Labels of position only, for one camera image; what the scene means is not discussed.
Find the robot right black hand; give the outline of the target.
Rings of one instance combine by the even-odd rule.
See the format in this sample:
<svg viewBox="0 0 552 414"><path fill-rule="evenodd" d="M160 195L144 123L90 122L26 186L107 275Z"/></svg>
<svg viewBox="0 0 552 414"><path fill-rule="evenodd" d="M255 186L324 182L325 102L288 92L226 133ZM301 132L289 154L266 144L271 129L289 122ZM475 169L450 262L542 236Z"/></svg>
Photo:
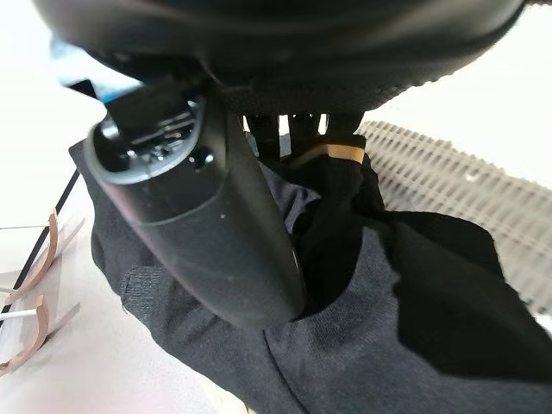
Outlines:
<svg viewBox="0 0 552 414"><path fill-rule="evenodd" d="M240 119L370 110L481 56L521 1L39 1L61 40L131 77L88 171L169 273L240 327L290 321L304 278Z"/></svg>

